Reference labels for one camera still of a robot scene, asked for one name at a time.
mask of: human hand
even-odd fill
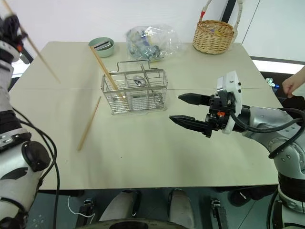
[[[304,75],[294,74],[283,82],[283,91],[288,98],[292,98],[294,96],[292,92],[304,83]]]

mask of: green bowl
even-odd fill
[[[109,41],[111,44],[111,47],[106,49],[106,50],[100,50],[100,51],[96,51],[99,57],[107,57],[107,56],[111,56],[113,54],[114,51],[114,41],[113,39],[110,39],[108,37],[98,37],[93,39],[92,41],[89,42],[89,46],[93,46],[95,44],[98,44],[100,42],[106,42]]]

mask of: woven basket handle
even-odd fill
[[[200,14],[200,18],[199,18],[199,22],[202,21],[202,18],[205,15],[205,12],[207,11],[211,1],[212,0],[208,0],[206,5],[202,8],[201,14]],[[236,23],[235,23],[234,28],[233,28],[234,32],[237,31],[237,27],[238,27],[238,24],[239,24],[239,21],[240,21],[240,17],[242,16],[242,11],[243,11],[243,0],[237,0],[237,3],[238,3],[238,14],[237,14]]]

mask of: white cable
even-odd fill
[[[94,218],[94,216],[95,216],[95,213],[93,213],[93,214],[90,215],[90,216],[86,216],[86,215],[84,215],[84,214],[82,214],[82,213],[76,213],[76,212],[72,211],[71,208],[70,208],[70,204],[69,204],[70,197],[71,197],[71,196],[68,197],[68,208],[69,208],[70,212],[72,212],[74,215],[80,215],[80,216],[84,216],[84,217],[86,217],[86,218],[92,217],[91,220],[90,220],[90,223],[89,223],[89,224],[91,224],[91,222],[92,222],[92,220],[93,220],[93,218]]]

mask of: orange light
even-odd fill
[[[218,115],[218,116],[220,116],[220,117],[222,117],[222,116],[224,116],[224,115],[225,115],[225,112],[223,112],[223,111],[219,111],[219,112],[217,112],[217,115]]]
[[[22,51],[22,46],[20,44],[17,45],[17,50],[20,51],[20,52]]]

